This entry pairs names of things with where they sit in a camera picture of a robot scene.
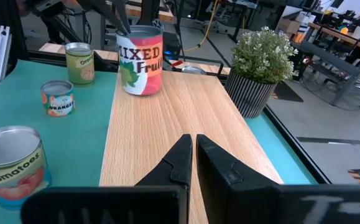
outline gray floor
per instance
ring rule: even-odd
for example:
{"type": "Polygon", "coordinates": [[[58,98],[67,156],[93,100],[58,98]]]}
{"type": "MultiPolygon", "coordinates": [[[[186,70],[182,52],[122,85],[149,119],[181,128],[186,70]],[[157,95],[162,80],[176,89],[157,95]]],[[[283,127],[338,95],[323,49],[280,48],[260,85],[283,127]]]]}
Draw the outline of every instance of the gray floor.
{"type": "MultiPolygon", "coordinates": [[[[93,31],[92,46],[99,49],[99,15],[88,13],[87,17],[93,31]]],[[[37,50],[48,41],[46,28],[39,18],[30,15],[22,18],[22,23],[25,30],[35,31],[27,37],[28,48],[37,50]]],[[[198,26],[198,24],[190,24],[189,21],[182,23],[181,31],[184,49],[194,47],[203,39],[202,32],[195,29],[198,26]]],[[[165,24],[165,28],[173,31],[170,24],[165,24]]],[[[227,35],[215,32],[210,32],[208,38],[222,56],[208,40],[199,49],[186,52],[186,55],[221,60],[223,62],[223,58],[225,58],[231,63],[231,46],[234,45],[234,42],[227,35]]],[[[107,50],[114,48],[113,42],[106,46],[107,50]]],[[[306,77],[305,85],[312,91],[319,90],[315,94],[326,101],[330,101],[335,91],[337,91],[333,86],[324,88],[321,85],[324,79],[323,75],[310,75],[310,71],[307,71],[306,77]]],[[[340,103],[340,106],[346,109],[342,110],[319,99],[299,82],[286,81],[286,83],[303,98],[304,103],[272,98],[269,100],[269,106],[295,137],[360,140],[360,110],[350,111],[358,108],[359,99],[352,96],[346,97],[340,103]]],[[[347,173],[347,170],[360,169],[360,146],[311,142],[302,142],[302,146],[333,183],[356,183],[347,173]]]]}

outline metal can lid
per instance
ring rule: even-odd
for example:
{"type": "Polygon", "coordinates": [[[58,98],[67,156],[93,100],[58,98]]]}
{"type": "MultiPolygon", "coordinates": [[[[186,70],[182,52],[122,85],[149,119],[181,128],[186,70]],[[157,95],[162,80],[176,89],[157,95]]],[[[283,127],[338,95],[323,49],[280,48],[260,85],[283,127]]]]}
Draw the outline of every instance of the metal can lid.
{"type": "Polygon", "coordinates": [[[182,68],[182,72],[184,73],[191,73],[191,74],[202,74],[206,75],[206,72],[201,69],[200,67],[186,65],[182,68]]]}
{"type": "Polygon", "coordinates": [[[86,55],[86,54],[90,54],[93,51],[93,49],[91,48],[90,44],[74,42],[65,45],[65,51],[73,54],[86,55]]]}
{"type": "Polygon", "coordinates": [[[123,35],[120,32],[118,34],[127,38],[149,38],[162,35],[162,31],[154,26],[134,25],[130,26],[130,29],[131,33],[128,35],[123,35]]]}
{"type": "Polygon", "coordinates": [[[40,144],[39,134],[25,126],[0,128],[0,167],[16,164],[31,155],[40,144]]]}
{"type": "Polygon", "coordinates": [[[65,80],[51,80],[43,83],[40,88],[48,95],[64,95],[73,89],[73,84],[65,80]]]}

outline can label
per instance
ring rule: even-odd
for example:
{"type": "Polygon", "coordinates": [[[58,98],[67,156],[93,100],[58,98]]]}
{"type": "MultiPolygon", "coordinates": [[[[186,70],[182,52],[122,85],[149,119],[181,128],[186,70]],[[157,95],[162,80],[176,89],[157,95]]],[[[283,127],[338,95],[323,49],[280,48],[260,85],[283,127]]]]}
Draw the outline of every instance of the can label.
{"type": "Polygon", "coordinates": [[[74,84],[88,84],[94,81],[94,53],[76,55],[66,53],[69,81],[74,84]]]}
{"type": "Polygon", "coordinates": [[[0,206],[19,210],[29,196],[51,184],[51,174],[40,143],[22,162],[0,169],[0,206]]]}
{"type": "Polygon", "coordinates": [[[119,59],[124,91],[150,95],[162,85],[163,37],[127,38],[118,35],[119,59]]]}
{"type": "Polygon", "coordinates": [[[44,108],[50,116],[66,116],[75,110],[72,91],[66,95],[48,95],[42,92],[44,108]]]}

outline cardboard box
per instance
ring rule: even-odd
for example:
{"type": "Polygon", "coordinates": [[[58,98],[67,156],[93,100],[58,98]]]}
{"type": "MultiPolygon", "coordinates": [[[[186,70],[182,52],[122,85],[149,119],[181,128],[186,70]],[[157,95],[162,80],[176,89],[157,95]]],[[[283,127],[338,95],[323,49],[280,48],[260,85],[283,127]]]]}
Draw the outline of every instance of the cardboard box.
{"type": "Polygon", "coordinates": [[[300,23],[297,21],[291,21],[290,19],[281,19],[278,28],[285,33],[296,34],[300,23]]]}

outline tomatoes can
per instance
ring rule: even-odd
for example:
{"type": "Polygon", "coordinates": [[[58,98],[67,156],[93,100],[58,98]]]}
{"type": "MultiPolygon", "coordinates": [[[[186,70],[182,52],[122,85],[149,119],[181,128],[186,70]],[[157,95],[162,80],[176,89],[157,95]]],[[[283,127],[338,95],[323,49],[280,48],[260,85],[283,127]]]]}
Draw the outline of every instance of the tomatoes can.
{"type": "Polygon", "coordinates": [[[19,210],[52,179],[40,135],[25,126],[0,128],[0,206],[19,210]]]}
{"type": "Polygon", "coordinates": [[[162,85],[163,35],[153,26],[131,26],[128,35],[117,35],[119,73],[123,90],[151,95],[162,85]]]}
{"type": "Polygon", "coordinates": [[[48,115],[60,117],[75,111],[72,83],[65,80],[47,81],[41,87],[41,94],[48,115]]]}
{"type": "Polygon", "coordinates": [[[94,81],[94,51],[90,44],[74,42],[65,46],[69,81],[87,85],[94,81]]]}

